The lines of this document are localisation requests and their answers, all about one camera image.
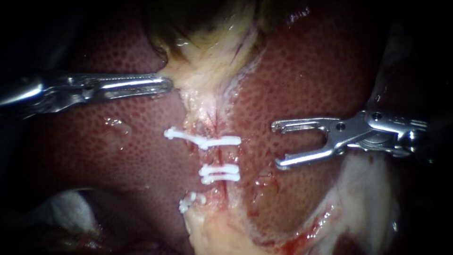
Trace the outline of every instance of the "dark background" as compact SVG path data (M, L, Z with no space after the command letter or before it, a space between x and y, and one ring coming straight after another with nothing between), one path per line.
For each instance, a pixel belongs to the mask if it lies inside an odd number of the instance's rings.
M108 15L112 1L53 1L8 2L0 10L0 80L28 71L61 68L74 44L89 29L90 23ZM428 102L423 109L432 115L452 115L452 22L446 4L436 1L379 1L382 15L398 18L417 37L419 61L423 64L426 84L420 89ZM0 126L0 178L14 151L14 145L26 122L3 123ZM450 253L447 237L450 233L449 198L447 187L452 185L452 129L446 128L437 138L435 165L414 160L399 160L406 172L398 173L408 191L401 196L405 207L400 222L402 234L399 252ZM12 244L2 244L5 250Z

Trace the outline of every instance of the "white suture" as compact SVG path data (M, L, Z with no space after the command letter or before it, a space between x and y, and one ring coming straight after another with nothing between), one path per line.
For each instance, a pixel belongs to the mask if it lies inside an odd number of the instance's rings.
M202 205L205 205L205 204L206 204L206 196L203 195L203 194L198 194L198 197L199 197L199 199L200 199L200 203L201 203Z
M189 210L189 207L195 203L197 200L200 202L200 204L205 205L206 204L206 196L203 194L197 194L196 192L189 192L186 194L186 196L179 200L179 212L180 213L185 213L187 210Z
M204 185L209 185L215 181L220 180L229 180L229 181L239 181L241 176L239 174L219 174L219 175L208 175L203 176L201 183Z
M204 164L200 171L198 171L198 174L200 176L207 176L209 174L217 173L237 174L239 173L239 167L234 164L224 164L223 166L209 166L207 164Z
M239 166L235 164L224 164L222 166L204 164L198 174L201 176L201 183L204 185L209 185L219 180L239 181L241 179Z
M164 131L164 136L169 140L173 138L181 138L198 145L202 150L207 150L209 147L222 145L240 145L241 138L238 136L221 136L219 138L208 139L204 136L191 135L184 131L177 130L176 127L171 127Z
M205 143L200 144L202 150L207 150L208 147L222 146L222 145L240 145L241 138L238 136L222 136L219 139L209 139Z

